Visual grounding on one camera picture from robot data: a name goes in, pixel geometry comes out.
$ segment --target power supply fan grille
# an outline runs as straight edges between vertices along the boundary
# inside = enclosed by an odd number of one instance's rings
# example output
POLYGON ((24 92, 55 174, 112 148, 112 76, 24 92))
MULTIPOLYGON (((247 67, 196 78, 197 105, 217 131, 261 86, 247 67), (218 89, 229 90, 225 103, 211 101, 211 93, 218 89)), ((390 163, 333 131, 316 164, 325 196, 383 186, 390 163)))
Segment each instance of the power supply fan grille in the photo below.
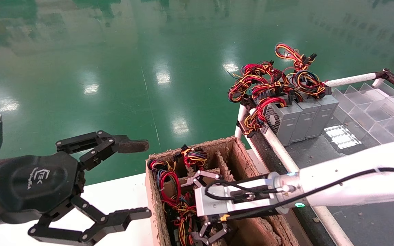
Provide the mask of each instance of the power supply fan grille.
POLYGON ((280 117, 271 105, 267 106, 265 119, 270 129, 277 134, 280 128, 280 117))

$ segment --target floor line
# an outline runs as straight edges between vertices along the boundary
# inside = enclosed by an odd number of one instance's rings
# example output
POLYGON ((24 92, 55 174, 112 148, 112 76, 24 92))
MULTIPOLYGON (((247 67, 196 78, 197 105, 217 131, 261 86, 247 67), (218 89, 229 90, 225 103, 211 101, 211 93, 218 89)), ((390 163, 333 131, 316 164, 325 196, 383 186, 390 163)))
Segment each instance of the floor line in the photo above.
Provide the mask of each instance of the floor line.
POLYGON ((142 72, 142 77, 144 78, 145 90, 147 91, 148 105, 150 106, 150 112, 152 114, 153 124, 155 125, 156 135, 158 136, 159 148, 162 151, 161 141, 159 139, 159 134, 158 134, 158 128, 156 127, 155 116, 153 115, 152 104, 150 103, 150 96, 148 95, 147 81, 145 81, 144 69, 142 69, 142 66, 141 66, 141 72, 142 72))

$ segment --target cardboard box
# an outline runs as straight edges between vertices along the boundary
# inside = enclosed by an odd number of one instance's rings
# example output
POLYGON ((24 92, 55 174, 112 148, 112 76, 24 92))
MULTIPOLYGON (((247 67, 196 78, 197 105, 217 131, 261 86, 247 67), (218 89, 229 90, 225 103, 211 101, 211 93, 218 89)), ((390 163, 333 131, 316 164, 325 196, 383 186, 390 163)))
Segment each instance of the cardboard box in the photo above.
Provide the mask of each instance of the cardboard box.
MULTIPOLYGON (((244 144, 236 137, 214 140, 193 145, 203 148, 208 153, 209 159, 205 168, 208 171, 220 172, 225 180, 234 181, 260 175, 244 144)), ((166 151, 161 154, 152 154, 146 161, 158 159, 173 160, 181 149, 166 151)), ((192 170, 187 170, 183 162, 177 163, 177 173, 183 177, 180 182, 185 182, 186 176, 192 176, 192 170)), ((148 206, 152 211, 150 218, 154 246, 171 246, 166 217, 163 212, 162 202, 158 192, 153 173, 146 168, 145 186, 147 188, 148 206)), ((233 232, 227 237, 214 243, 215 246, 298 246, 296 237, 290 225, 282 215, 267 216, 263 218, 247 218, 238 221, 228 221, 228 226, 233 232)))

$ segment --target white robotic arm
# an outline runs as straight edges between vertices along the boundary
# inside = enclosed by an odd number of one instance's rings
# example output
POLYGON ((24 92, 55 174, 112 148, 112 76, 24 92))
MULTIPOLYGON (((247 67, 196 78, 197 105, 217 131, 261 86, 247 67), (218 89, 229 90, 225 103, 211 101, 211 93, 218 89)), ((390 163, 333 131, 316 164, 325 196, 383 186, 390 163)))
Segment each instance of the white robotic arm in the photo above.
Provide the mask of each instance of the white robotic arm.
POLYGON ((225 221, 265 211, 284 214, 289 207, 394 201, 394 142, 302 168, 298 173, 270 173, 214 185, 217 183, 195 190, 198 216, 216 216, 225 221))

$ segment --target gray power supply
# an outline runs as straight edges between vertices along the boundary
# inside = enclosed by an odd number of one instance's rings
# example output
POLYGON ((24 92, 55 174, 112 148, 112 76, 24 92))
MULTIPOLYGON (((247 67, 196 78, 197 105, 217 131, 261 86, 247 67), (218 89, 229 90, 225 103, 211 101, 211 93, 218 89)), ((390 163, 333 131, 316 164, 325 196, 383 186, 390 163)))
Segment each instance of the gray power supply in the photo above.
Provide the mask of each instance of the gray power supply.
POLYGON ((319 136, 338 106, 338 101, 332 95, 326 95, 324 98, 316 101, 320 104, 320 108, 306 132, 305 139, 319 136))
POLYGON ((278 137, 280 143, 283 146, 287 146, 296 129, 297 120, 302 113, 302 109, 295 102, 283 108, 279 108, 277 104, 271 103, 267 106, 265 119, 270 129, 278 137))
POLYGON ((302 109, 299 120, 297 121, 296 129, 291 136, 290 143, 305 140, 306 133, 313 125, 317 111, 321 108, 319 102, 314 98, 307 98, 305 101, 298 102, 297 105, 302 109))

